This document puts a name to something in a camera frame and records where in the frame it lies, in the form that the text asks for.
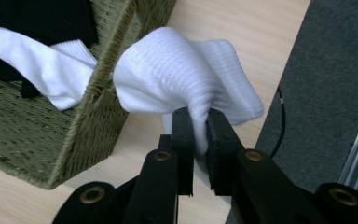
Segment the woven basket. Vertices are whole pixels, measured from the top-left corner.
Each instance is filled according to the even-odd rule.
[[[127,118],[112,86],[119,55],[164,26],[176,0],[91,0],[98,63],[82,102],[60,112],[46,97],[20,98],[19,83],[0,82],[0,169],[44,189],[106,159]]]

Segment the white cloth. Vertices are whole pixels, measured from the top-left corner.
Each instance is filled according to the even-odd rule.
[[[0,28],[0,59],[19,71],[59,110],[81,101],[97,61],[80,40],[46,46]]]
[[[125,50],[113,81],[121,105],[131,113],[163,114],[170,122],[174,110],[187,106],[201,160],[211,107],[225,113],[232,125],[263,115],[263,105],[229,42],[192,42],[170,27],[158,28]]]

